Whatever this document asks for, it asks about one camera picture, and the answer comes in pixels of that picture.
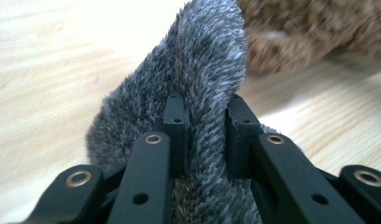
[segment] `wooden table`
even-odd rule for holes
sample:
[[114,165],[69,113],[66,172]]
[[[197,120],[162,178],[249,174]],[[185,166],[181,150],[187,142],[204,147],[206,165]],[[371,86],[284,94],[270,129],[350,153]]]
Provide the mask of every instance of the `wooden table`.
[[[188,0],[0,0],[0,223],[25,219],[68,167],[103,97],[164,37]],[[248,74],[258,118],[333,174],[381,170],[381,63],[335,52],[284,76]]]

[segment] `brown furry object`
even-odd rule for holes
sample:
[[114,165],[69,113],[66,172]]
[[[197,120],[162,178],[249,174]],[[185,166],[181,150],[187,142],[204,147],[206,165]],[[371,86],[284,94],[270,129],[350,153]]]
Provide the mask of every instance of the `brown furry object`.
[[344,47],[381,60],[381,0],[237,0],[248,69],[288,72]]

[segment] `wood grain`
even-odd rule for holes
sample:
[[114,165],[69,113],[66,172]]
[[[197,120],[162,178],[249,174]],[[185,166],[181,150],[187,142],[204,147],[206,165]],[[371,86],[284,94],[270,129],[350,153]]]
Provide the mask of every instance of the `wood grain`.
[[[58,173],[88,162],[103,97],[185,2],[0,0],[0,223],[25,219]],[[240,94],[316,166],[381,170],[381,63],[334,52],[284,76],[248,74]]]

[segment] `black mount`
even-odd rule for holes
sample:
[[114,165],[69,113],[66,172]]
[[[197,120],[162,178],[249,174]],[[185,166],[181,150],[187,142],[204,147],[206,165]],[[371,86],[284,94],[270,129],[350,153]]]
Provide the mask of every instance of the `black mount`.
[[[229,178],[252,180],[263,223],[381,223],[381,172],[317,169],[287,136],[264,133],[240,96],[226,117]],[[173,179],[189,176],[188,127],[183,98],[170,95],[164,119],[139,136],[127,164],[62,172],[23,223],[171,223]]]

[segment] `black plastic bracket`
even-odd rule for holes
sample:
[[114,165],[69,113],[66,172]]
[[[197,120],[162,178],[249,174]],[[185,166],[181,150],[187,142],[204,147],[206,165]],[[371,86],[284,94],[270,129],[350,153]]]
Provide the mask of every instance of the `black plastic bracket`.
[[364,223],[286,136],[261,134],[251,159],[263,223]]
[[60,173],[23,224],[93,223],[105,198],[103,174],[78,165]]
[[233,178],[251,178],[249,150],[262,133],[261,124],[246,102],[235,95],[226,109],[226,164]]
[[170,223],[170,137],[140,135],[126,167],[107,223]]
[[179,94],[167,98],[164,109],[163,132],[171,139],[171,171],[173,178],[189,176],[189,112]]

